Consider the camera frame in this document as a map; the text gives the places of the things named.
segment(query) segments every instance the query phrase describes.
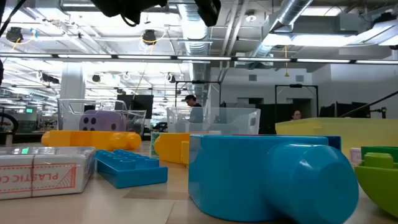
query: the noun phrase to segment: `large blue plastic block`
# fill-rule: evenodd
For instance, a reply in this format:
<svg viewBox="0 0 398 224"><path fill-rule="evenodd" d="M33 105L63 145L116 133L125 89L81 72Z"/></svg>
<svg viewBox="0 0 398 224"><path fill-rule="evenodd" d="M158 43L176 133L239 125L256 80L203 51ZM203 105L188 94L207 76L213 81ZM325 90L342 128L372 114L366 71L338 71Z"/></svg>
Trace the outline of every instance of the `large blue plastic block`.
<svg viewBox="0 0 398 224"><path fill-rule="evenodd" d="M117 189L167 182L167 167L159 167L158 159L119 149L98 150L95 159L97 172Z"/></svg>
<svg viewBox="0 0 398 224"><path fill-rule="evenodd" d="M328 144L311 136L191 135L189 194L201 211L225 220L344 223L358 182Z"/></svg>

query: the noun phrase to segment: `ceiling duct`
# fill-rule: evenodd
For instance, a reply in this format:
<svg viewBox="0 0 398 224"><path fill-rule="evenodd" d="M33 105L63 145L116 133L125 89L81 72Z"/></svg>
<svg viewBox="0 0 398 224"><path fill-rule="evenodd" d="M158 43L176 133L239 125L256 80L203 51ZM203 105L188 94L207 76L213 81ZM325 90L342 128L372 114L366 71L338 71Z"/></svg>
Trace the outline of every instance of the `ceiling duct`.
<svg viewBox="0 0 398 224"><path fill-rule="evenodd" d="M208 28L198 14L196 4L179 4L178 9L182 17L182 32L184 39L198 40L197 42L186 42L185 48L188 55L208 55L209 43L200 42L208 37ZM206 80L209 69L205 63L190 63L191 80ZM202 94L203 85L193 85L196 96Z"/></svg>
<svg viewBox="0 0 398 224"><path fill-rule="evenodd" d="M293 23L299 18L303 11L313 0L284 0L280 10L267 16L262 28L264 40L269 32L278 30L279 32L291 32ZM273 46L265 45L264 40L256 47L250 57L266 57ZM249 68L254 69L258 63L249 63Z"/></svg>

